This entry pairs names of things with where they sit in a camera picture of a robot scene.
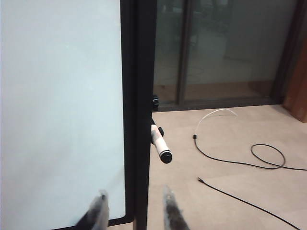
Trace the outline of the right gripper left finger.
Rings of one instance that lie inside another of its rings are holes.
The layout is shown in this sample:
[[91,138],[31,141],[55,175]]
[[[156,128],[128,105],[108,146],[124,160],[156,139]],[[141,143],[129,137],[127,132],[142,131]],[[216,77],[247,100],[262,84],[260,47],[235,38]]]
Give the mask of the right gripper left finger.
[[100,190],[88,211],[75,225],[76,230],[106,230],[109,222],[108,193]]

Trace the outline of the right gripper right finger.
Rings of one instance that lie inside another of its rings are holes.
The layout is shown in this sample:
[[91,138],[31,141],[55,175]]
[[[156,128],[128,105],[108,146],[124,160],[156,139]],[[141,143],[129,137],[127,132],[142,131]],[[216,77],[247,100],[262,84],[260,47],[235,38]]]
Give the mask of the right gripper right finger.
[[189,226],[178,208],[175,194],[168,185],[163,188],[163,207],[165,230],[189,230]]

